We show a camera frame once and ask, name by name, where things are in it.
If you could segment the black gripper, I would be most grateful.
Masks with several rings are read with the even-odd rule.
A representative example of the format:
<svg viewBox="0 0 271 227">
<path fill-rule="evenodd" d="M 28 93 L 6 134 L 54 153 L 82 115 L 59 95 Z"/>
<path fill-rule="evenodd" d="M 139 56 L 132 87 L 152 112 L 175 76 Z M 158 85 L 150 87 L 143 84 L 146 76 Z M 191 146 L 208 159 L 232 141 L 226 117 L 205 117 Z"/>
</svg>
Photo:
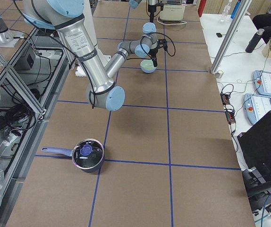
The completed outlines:
<svg viewBox="0 0 271 227">
<path fill-rule="evenodd" d="M 150 55 L 150 57 L 152 59 L 154 67 L 158 66 L 158 63 L 157 63 L 157 53 L 158 53 L 158 49 L 157 48 L 150 49 L 150 51 L 149 51 L 149 55 Z"/>
<path fill-rule="evenodd" d="M 154 13 L 156 12 L 156 5 L 148 4 L 148 12 L 150 13 L 150 22 L 154 21 Z"/>
</svg>

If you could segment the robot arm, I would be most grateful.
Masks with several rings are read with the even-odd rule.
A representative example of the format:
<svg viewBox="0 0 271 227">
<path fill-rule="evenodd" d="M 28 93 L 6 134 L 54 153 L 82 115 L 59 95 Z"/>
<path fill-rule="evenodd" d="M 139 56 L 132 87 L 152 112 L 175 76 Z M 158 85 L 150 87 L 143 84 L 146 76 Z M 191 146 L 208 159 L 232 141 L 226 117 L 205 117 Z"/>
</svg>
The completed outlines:
<svg viewBox="0 0 271 227">
<path fill-rule="evenodd" d="M 143 25 L 143 35 L 135 41 L 121 42 L 107 63 L 102 62 L 94 42 L 90 3 L 87 0 L 25 0 L 25 21 L 38 28 L 56 30 L 61 43 L 77 58 L 89 78 L 86 98 L 92 107 L 116 111 L 125 100 L 125 91 L 117 86 L 113 77 L 128 59 L 135 54 L 140 58 L 156 48 L 156 26 L 148 22 Z"/>
<path fill-rule="evenodd" d="M 142 0 L 129 0 L 128 1 L 130 7 L 133 9 L 136 9 L 140 5 L 141 2 L 142 2 Z M 154 14 L 156 13 L 157 4 L 158 4 L 157 0 L 147 0 L 146 1 L 146 13 L 149 16 L 149 20 L 151 23 L 153 23 L 153 21 L 154 21 Z"/>
</svg>

